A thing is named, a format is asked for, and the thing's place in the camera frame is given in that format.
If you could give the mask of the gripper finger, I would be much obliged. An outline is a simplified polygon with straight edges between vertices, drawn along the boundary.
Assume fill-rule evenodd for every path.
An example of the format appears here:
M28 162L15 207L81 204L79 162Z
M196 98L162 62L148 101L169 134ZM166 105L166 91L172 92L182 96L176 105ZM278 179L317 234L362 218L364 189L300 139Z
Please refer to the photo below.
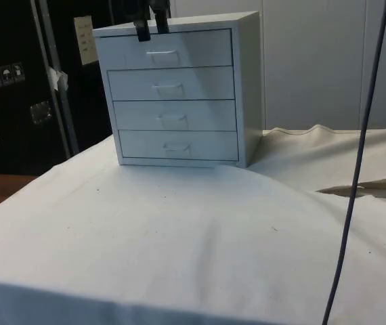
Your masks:
M137 37L139 42L145 42L150 40L150 31L148 26L148 20L145 16L138 16L134 21Z
M171 17L170 0L149 0L149 6L154 13L158 33L169 33L167 19Z

